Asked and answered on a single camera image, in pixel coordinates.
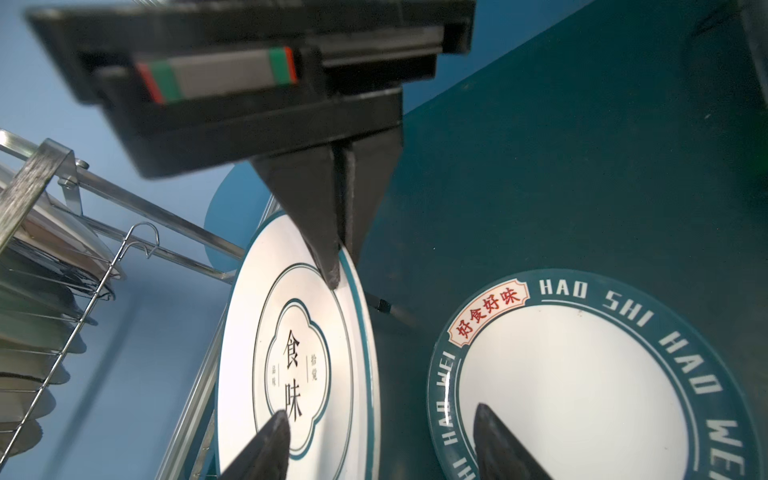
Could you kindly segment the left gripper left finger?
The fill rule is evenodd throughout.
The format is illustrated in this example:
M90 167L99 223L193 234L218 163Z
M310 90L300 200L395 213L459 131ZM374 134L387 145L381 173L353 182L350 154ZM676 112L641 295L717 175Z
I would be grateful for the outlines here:
M222 480L285 480L289 465L290 426L277 411L219 475Z

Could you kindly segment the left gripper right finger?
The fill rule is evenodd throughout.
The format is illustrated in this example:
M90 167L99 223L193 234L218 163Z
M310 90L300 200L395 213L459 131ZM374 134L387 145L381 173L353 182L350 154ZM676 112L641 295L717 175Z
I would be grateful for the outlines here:
M479 403L477 406L473 438L482 480L551 480L551 476L487 404Z

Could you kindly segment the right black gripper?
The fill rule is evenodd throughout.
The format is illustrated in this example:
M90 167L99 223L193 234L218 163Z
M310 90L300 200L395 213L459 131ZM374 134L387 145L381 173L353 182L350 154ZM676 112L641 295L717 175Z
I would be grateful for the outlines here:
M343 148L343 244L357 263L402 156L402 87L470 50L475 13L472 1L168 1L25 18L142 176L255 157L334 290L336 171L322 144L373 133Z

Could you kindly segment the white plate black cloud line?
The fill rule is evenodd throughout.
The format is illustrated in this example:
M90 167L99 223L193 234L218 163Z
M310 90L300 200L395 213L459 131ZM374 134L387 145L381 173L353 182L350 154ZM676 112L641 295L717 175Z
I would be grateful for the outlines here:
M291 479L379 475L380 383L373 329L350 254L326 285L285 213L257 230L225 317L216 388L217 456L230 467L277 412Z

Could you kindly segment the white plate dark lettered rim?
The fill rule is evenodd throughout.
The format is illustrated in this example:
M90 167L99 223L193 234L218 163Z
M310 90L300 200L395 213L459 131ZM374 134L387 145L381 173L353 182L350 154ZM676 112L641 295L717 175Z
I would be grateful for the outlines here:
M722 357L683 316L595 273L481 288L442 328L427 379L436 457L479 477L488 405L554 479L763 479L767 457Z

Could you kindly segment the chrome wire dish rack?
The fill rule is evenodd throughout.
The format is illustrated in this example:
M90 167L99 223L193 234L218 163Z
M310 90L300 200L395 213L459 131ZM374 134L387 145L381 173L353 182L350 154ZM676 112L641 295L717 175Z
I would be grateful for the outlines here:
M207 277L233 283L233 273L214 269L166 249L158 238L147 241L132 230L122 231L84 215L80 192L87 190L141 215L143 225L151 230L164 226L234 259L244 257L243 249L233 243L91 173L88 164L76 158L72 150L51 139L36 145L7 130L1 133L1 150L23 162L22 168L12 176L1 194L3 246L10 243L34 208L49 205L46 189L53 179L58 181L66 197L66 206L62 210L66 218L73 219L76 226L84 227L88 233L98 232L121 243L112 258L94 254L94 259L104 264L106 269L95 287L86 289L88 303L84 311L79 316L68 318L76 331L81 330L91 310L103 299L102 289L131 248L142 249L147 257L157 256ZM161 462L157 473L160 479L208 479L211 476L207 462L215 426L214 371L219 365L222 339L223 330L218 328Z

